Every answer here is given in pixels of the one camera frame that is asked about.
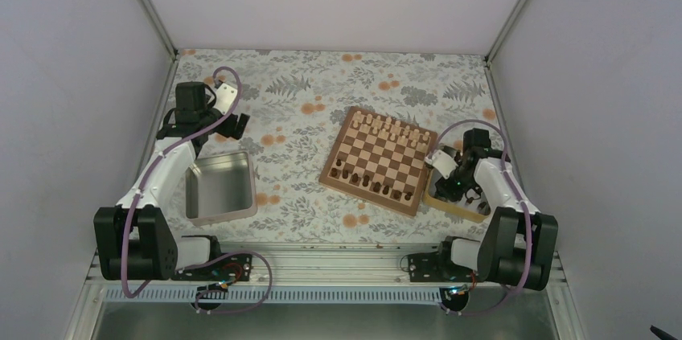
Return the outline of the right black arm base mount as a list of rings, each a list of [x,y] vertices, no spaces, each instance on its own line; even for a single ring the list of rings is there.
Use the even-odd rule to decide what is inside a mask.
[[[470,300],[470,292],[476,287],[474,271],[456,265],[447,254],[437,252],[404,255],[398,262],[401,271],[409,275],[411,282],[448,283],[438,288],[439,303],[445,311],[462,311]]]

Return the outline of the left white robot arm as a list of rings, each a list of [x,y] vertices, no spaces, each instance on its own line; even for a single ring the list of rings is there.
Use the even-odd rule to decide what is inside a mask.
[[[185,268],[205,280],[222,273],[224,258],[217,252],[216,238],[173,232],[163,210],[213,133],[243,134],[249,116],[233,112],[240,94],[240,84],[176,86],[176,104],[156,133],[154,151],[141,175],[115,205],[94,215],[98,259],[106,280],[164,281]]]

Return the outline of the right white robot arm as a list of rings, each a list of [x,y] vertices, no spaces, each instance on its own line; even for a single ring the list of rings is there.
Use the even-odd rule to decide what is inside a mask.
[[[485,198],[491,210],[482,240],[446,238],[449,248],[435,261],[437,274],[444,281],[456,281],[469,269],[484,281],[544,289],[558,222],[540,212],[522,191],[507,153],[493,148],[488,130],[467,130],[461,153],[438,147],[426,162],[437,174],[437,197],[454,203],[473,191]]]

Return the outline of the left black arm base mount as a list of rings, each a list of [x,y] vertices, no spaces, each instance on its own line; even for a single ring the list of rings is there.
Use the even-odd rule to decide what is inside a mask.
[[[220,301],[228,298],[230,288],[237,283],[249,281],[253,256],[250,254],[237,254],[222,259],[215,264],[203,268],[194,268],[177,272],[171,277],[172,281],[194,281],[201,286],[196,294],[210,290],[199,299],[198,307],[212,311],[221,306]]]

